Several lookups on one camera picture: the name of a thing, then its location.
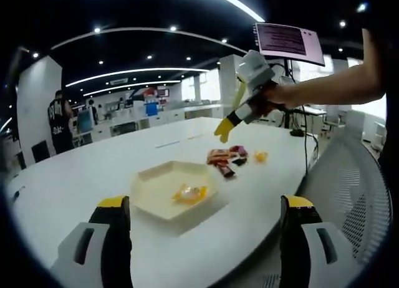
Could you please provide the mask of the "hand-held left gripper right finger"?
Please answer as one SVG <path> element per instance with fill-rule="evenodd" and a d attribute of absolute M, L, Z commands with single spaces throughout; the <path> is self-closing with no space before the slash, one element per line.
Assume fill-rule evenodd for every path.
<path fill-rule="evenodd" d="M 315 206 L 281 196 L 280 287 L 348 287 L 358 276 L 352 244 Z"/>

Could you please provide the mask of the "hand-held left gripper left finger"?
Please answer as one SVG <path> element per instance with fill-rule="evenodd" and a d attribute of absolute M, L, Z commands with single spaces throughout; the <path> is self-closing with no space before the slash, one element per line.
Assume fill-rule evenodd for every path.
<path fill-rule="evenodd" d="M 132 287 L 130 202 L 103 199 L 59 244 L 50 269 L 62 287 Z"/>

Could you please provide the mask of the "person's right hand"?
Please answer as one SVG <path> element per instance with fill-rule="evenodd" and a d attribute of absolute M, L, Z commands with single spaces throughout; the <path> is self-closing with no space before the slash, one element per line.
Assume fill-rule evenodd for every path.
<path fill-rule="evenodd" d="M 249 104 L 255 117 L 267 116 L 271 111 L 282 107 L 286 110 L 298 107 L 300 102 L 296 100 L 295 93 L 292 85 L 262 87 Z"/>

